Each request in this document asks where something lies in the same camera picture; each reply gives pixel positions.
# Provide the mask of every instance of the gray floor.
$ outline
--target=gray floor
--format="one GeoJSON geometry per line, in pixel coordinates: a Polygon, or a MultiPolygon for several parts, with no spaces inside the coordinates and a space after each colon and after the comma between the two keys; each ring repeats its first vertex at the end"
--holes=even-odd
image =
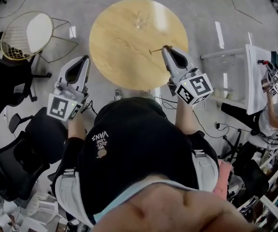
{"type": "MultiPolygon", "coordinates": [[[[23,0],[8,0],[6,5],[0,6],[0,17],[6,16],[14,12],[23,0]]],[[[20,14],[28,11],[43,11],[52,17],[69,20],[73,26],[76,26],[77,41],[79,46],[74,52],[60,61],[47,64],[42,59],[39,60],[38,66],[34,72],[50,71],[53,77],[50,80],[41,80],[34,82],[34,88],[38,101],[31,103],[29,99],[18,107],[8,108],[7,117],[10,119],[15,113],[19,113],[21,117],[35,114],[41,107],[47,106],[48,94],[53,91],[54,83],[58,76],[60,68],[70,59],[89,54],[88,37],[91,26],[99,13],[106,7],[119,0],[27,0],[19,12],[13,16],[0,19],[0,31],[20,14]]],[[[170,8],[180,18],[189,40],[189,52],[199,66],[205,67],[206,72],[211,78],[213,85],[220,87],[223,85],[223,73],[230,66],[224,61],[223,68],[213,68],[212,62],[201,62],[200,55],[243,47],[245,44],[253,44],[255,46],[276,50],[278,52],[278,14],[272,7],[269,0],[155,0],[170,8]],[[223,34],[223,46],[219,43],[216,30],[216,23],[220,23],[223,34]]],[[[69,29],[64,27],[60,29],[59,35],[67,37],[69,29]]],[[[60,56],[69,46],[57,42],[51,42],[46,50],[48,58],[60,56]]],[[[228,75],[228,83],[231,85],[230,75],[228,75]]],[[[113,91],[117,87],[104,78],[97,68],[92,64],[90,78],[88,82],[88,90],[90,99],[93,100],[94,108],[99,111],[105,104],[113,98],[113,91]]],[[[131,90],[123,90],[126,96],[133,96],[136,92],[131,90]]],[[[161,87],[160,92],[164,98],[172,98],[167,86],[161,87]]],[[[174,110],[165,109],[169,119],[175,120],[174,110]]],[[[229,123],[237,128],[244,128],[240,122],[233,118],[229,118],[220,111],[216,103],[212,100],[206,102],[204,110],[197,110],[197,116],[205,128],[212,136],[222,136],[223,132],[214,129],[215,121],[229,123]]],[[[90,111],[84,113],[85,125],[87,130],[92,127],[94,114],[90,111]]],[[[230,130],[228,137],[235,140],[236,131],[230,130]]],[[[0,115],[0,147],[7,145],[14,139],[14,135],[10,134],[7,129],[7,119],[4,114],[0,115]]],[[[206,139],[215,148],[218,154],[224,149],[224,141],[206,136],[206,139]]]]}

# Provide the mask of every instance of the wire chair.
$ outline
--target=wire chair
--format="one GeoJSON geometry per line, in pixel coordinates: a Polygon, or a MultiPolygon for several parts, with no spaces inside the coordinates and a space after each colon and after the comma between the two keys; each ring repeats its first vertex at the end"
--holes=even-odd
{"type": "Polygon", "coordinates": [[[47,63],[60,60],[71,53],[78,45],[77,42],[54,36],[55,29],[67,23],[72,30],[69,21],[52,18],[39,11],[24,13],[15,18],[3,32],[0,43],[1,51],[6,58],[14,61],[29,59],[36,54],[39,54],[47,63]],[[63,23],[55,27],[53,20],[63,23]],[[48,61],[41,55],[41,52],[52,38],[71,42],[74,47],[64,56],[48,61]]]}

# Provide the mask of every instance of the round wooden table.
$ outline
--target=round wooden table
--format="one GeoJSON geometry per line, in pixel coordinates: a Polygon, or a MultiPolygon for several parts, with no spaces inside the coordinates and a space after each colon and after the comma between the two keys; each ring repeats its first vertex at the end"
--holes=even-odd
{"type": "Polygon", "coordinates": [[[118,86],[149,90],[165,85],[170,74],[161,51],[172,45],[188,52],[183,24],[167,7],[151,0],[123,0],[106,8],[94,22],[89,49],[98,70],[118,86]],[[149,14],[146,25],[137,28],[139,11],[149,14]]]}

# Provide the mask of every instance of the desk leg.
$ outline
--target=desk leg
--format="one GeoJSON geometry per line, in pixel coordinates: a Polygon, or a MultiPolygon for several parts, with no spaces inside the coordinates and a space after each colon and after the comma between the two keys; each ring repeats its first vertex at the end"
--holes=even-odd
{"type": "Polygon", "coordinates": [[[244,54],[244,53],[245,53],[245,48],[239,48],[239,49],[226,50],[226,51],[222,51],[222,52],[201,55],[200,59],[223,57],[223,56],[227,56],[227,55],[244,54]]]}
{"type": "Polygon", "coordinates": [[[211,95],[210,98],[212,100],[217,101],[217,102],[226,103],[226,104],[229,104],[231,106],[236,106],[236,107],[239,107],[239,108],[247,110],[246,105],[243,104],[243,103],[240,103],[240,102],[232,101],[232,100],[229,100],[229,99],[226,99],[226,98],[222,98],[222,97],[215,97],[213,95],[211,95]]]}
{"type": "Polygon", "coordinates": [[[215,87],[214,89],[222,90],[222,91],[227,91],[230,93],[233,93],[233,88],[226,88],[226,87],[215,87]]]}

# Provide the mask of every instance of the white desk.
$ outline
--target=white desk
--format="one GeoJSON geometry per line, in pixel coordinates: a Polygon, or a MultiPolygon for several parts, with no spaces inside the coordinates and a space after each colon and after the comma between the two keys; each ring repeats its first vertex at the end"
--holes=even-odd
{"type": "Polygon", "coordinates": [[[264,65],[259,65],[257,61],[271,61],[271,52],[247,44],[245,45],[245,47],[239,49],[202,55],[201,59],[217,58],[237,54],[243,54],[245,56],[245,101],[232,101],[215,96],[211,96],[211,98],[218,102],[223,102],[232,106],[246,109],[247,114],[251,115],[259,112],[260,110],[263,110],[267,104],[266,94],[264,94],[261,84],[261,80],[266,72],[266,67],[264,65]]]}

